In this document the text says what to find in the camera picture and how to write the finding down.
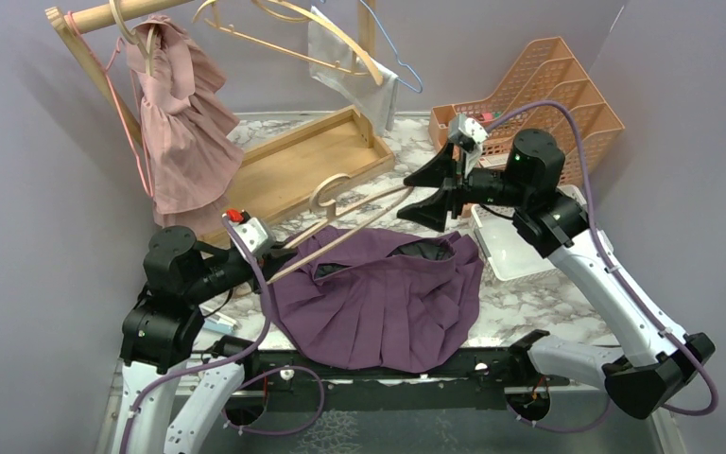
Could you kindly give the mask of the blue wire hanger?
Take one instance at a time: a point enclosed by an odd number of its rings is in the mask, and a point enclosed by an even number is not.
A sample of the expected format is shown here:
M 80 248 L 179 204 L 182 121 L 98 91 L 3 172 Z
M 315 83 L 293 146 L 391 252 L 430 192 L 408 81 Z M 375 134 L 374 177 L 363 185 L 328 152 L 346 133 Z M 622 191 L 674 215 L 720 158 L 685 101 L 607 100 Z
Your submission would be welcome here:
M 319 9 L 318 3 L 316 1 L 313 1 L 311 3 L 311 8 L 315 8 L 322 13 L 322 11 Z M 375 11 L 375 6 L 374 6 L 373 1 L 360 1 L 358 3 L 358 29 L 357 29 L 357 31 L 362 33 L 366 30 L 366 28 L 368 26 L 374 26 L 376 28 L 376 30 L 374 32 L 369 33 L 369 35 L 367 35 L 364 38 L 360 37 L 355 40 L 359 44 L 361 44 L 362 47 L 365 50 L 367 50 L 371 54 L 372 58 L 376 61 L 376 58 L 374 57 L 374 53 L 373 53 L 373 46 L 369 42 L 369 39 L 370 38 L 374 39 L 376 37 L 383 38 L 385 40 L 386 44 L 388 45 L 388 47 L 390 48 L 390 50 L 392 51 L 396 64 L 398 64 L 401 69 L 407 71 L 414 78 L 413 82 L 409 82 L 409 81 L 405 80 L 405 78 L 396 74 L 395 71 L 389 69 L 389 70 L 393 71 L 398 77 L 397 87 L 400 87 L 400 88 L 405 87 L 408 90 L 410 90 L 416 94 L 420 94 L 424 90 L 424 82 L 422 81 L 418 72 L 409 63 L 403 61 L 403 59 L 401 58 L 396 44 L 389 36 L 387 29 L 382 24 L 382 22 L 380 21 L 377 13 Z

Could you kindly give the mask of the white skirt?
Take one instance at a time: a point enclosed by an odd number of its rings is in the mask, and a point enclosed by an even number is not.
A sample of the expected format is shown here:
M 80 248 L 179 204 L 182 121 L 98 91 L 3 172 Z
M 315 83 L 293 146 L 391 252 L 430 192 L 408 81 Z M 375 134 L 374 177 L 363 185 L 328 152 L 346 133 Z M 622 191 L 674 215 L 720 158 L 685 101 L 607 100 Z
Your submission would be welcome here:
M 383 82 L 377 85 L 351 47 L 316 23 L 308 26 L 308 56 L 330 63 L 337 61 L 343 69 L 362 73 L 362 76 L 354 76 L 313 62 L 309 64 L 311 78 L 340 93 L 355 105 L 372 123 L 377 135 L 392 130 L 398 94 L 398 77 L 393 71 L 374 61 L 383 76 Z

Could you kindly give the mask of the purple garment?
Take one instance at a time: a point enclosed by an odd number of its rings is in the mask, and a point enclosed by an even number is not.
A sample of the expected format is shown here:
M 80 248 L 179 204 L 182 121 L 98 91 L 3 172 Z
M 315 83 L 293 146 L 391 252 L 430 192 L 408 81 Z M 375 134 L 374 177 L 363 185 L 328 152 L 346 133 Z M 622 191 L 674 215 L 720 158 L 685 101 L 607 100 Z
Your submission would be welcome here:
M 362 229 L 274 282 L 268 316 L 317 363 L 424 373 L 467 341 L 483 269 L 475 241 L 458 232 Z

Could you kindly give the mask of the pink skirt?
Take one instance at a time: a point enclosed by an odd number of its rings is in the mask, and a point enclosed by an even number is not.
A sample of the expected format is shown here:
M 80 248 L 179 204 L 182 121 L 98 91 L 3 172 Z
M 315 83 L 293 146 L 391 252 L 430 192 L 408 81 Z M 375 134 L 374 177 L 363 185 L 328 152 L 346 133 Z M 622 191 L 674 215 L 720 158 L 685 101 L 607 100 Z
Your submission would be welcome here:
M 141 131 L 150 158 L 153 214 L 162 227 L 203 236 L 221 226 L 228 188 L 244 152 L 228 135 L 238 117 L 217 96 L 226 77 L 188 32 L 165 15 L 134 28 L 153 39 L 151 74 L 139 48 L 127 52 L 138 78 Z

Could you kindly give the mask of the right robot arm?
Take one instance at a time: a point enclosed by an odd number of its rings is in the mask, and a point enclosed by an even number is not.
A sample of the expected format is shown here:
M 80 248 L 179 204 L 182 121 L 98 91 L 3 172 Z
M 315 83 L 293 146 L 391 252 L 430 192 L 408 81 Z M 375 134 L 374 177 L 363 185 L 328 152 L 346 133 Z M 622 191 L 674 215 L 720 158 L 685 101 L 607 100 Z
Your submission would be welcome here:
M 644 419 L 701 372 L 715 345 L 666 320 L 644 292 L 620 272 L 583 205 L 558 187 L 564 155 L 546 131 L 525 129 L 513 139 L 502 170 L 467 169 L 463 155 L 475 140 L 452 135 L 442 151 L 407 176 L 405 185 L 430 187 L 427 199 L 399 209 L 399 219 L 442 231 L 464 205 L 512 209 L 518 235 L 580 290 L 609 326 L 618 346 L 596 347 L 536 330 L 510 347 L 508 372 L 529 385 L 542 375 L 565 377 L 604 391 L 627 415 Z

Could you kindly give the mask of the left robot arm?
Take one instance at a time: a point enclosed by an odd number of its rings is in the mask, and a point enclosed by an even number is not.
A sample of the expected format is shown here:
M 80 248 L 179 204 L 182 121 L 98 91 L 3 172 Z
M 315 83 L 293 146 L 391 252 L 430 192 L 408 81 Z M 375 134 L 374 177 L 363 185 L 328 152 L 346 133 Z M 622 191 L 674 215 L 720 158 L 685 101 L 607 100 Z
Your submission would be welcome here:
M 258 379 L 249 356 L 258 342 L 236 340 L 239 351 L 193 368 L 194 343 L 204 325 L 202 303 L 244 284 L 259 288 L 295 250 L 276 240 L 259 218 L 233 226 L 240 247 L 221 249 L 185 226 L 165 227 L 148 243 L 147 281 L 122 324 L 122 398 L 114 453 L 195 453 L 230 395 Z

